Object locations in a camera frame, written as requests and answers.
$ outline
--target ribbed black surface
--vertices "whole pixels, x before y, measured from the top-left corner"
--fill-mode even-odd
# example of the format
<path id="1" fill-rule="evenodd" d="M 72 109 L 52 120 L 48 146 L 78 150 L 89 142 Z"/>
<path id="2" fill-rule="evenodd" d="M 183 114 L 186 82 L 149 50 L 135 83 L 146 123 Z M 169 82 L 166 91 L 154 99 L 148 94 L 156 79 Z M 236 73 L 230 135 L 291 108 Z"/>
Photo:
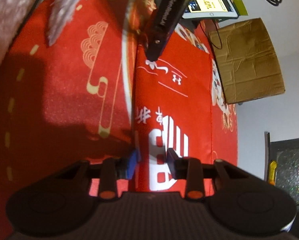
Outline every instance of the ribbed black surface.
<path id="1" fill-rule="evenodd" d="M 71 233 L 38 238 L 15 233 L 9 240 L 288 240 L 282 233 L 266 238 L 232 233 L 219 225 L 205 206 L 183 200 L 179 193 L 125 193 L 99 205 L 91 219 Z"/>

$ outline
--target red tablecloth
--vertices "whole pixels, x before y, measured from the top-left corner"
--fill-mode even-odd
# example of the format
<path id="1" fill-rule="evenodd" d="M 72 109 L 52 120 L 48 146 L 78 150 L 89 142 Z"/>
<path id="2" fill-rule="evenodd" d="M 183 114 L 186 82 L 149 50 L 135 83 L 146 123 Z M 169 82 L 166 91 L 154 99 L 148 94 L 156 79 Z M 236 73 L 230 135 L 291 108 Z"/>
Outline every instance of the red tablecloth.
<path id="1" fill-rule="evenodd" d="M 126 156 L 132 143 L 137 36 L 154 0 L 80 0 L 73 21 L 49 48 L 52 2 L 36 9 L 0 68 L 0 240 L 11 233 L 5 204 L 13 192 L 79 159 Z M 211 53 L 200 30 L 201 41 L 180 26 L 177 32 Z M 223 103 L 213 70 L 212 84 L 205 84 L 212 117 L 205 154 L 210 162 L 236 164 L 235 107 Z M 127 182 L 120 181 L 119 189 L 127 190 Z M 91 194 L 96 191 L 95 182 Z"/>

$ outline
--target white wall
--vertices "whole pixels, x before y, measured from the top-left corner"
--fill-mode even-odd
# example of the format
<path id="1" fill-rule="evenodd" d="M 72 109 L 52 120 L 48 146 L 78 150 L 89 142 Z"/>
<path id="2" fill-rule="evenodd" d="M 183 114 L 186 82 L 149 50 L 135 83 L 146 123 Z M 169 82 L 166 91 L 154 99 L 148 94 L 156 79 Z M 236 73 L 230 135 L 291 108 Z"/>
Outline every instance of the white wall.
<path id="1" fill-rule="evenodd" d="M 299 138 L 299 53 L 279 58 L 286 92 L 237 106 L 238 166 L 263 178 L 264 132 L 271 141 Z"/>
<path id="2" fill-rule="evenodd" d="M 283 0 L 280 6 L 265 0 L 243 0 L 249 16 L 235 21 L 261 17 L 279 57 L 299 52 L 299 0 Z M 235 22 L 228 20 L 221 26 Z"/>

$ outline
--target picture on screen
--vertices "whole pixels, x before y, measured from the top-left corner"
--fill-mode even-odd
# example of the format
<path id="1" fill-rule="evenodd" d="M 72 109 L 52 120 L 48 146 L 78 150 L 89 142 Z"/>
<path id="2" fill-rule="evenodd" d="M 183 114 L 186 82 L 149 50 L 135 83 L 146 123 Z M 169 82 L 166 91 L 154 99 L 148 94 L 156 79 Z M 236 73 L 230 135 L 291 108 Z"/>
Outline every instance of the picture on screen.
<path id="1" fill-rule="evenodd" d="M 199 6 L 199 4 L 197 3 L 197 0 L 192 0 L 190 2 L 190 7 L 192 11 L 201 11 L 201 8 Z"/>

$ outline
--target tablet screen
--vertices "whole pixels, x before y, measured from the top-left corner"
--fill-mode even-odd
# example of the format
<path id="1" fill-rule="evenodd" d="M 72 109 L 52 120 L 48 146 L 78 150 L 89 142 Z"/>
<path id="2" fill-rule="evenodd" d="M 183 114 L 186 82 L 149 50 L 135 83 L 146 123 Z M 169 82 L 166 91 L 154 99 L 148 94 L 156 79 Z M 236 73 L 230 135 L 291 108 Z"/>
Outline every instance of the tablet screen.
<path id="1" fill-rule="evenodd" d="M 192 0 L 187 12 L 228 12 L 232 11 L 227 0 Z"/>

